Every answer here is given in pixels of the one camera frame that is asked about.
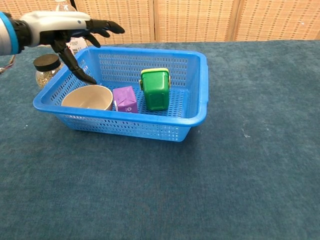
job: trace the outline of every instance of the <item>green container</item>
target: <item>green container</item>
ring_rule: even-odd
[[[141,71],[140,87],[149,111],[167,110],[169,107],[170,74],[167,68]]]

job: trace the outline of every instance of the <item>glass jar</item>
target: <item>glass jar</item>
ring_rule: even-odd
[[[39,56],[33,61],[33,65],[36,69],[35,81],[41,89],[43,89],[63,67],[59,57],[55,54]]]

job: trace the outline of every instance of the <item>small purple carton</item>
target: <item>small purple carton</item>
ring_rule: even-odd
[[[116,111],[138,113],[137,99],[132,86],[115,88],[112,93]]]

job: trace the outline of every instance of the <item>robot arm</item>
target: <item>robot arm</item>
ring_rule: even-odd
[[[79,80],[87,84],[96,84],[96,80],[79,67],[66,43],[71,37],[84,37],[100,48],[92,33],[109,38],[110,34],[107,31],[115,34],[125,32],[113,21],[91,19],[88,14],[77,11],[33,11],[23,15],[19,20],[12,19],[9,13],[0,12],[0,56],[19,54],[24,47],[51,45]]]

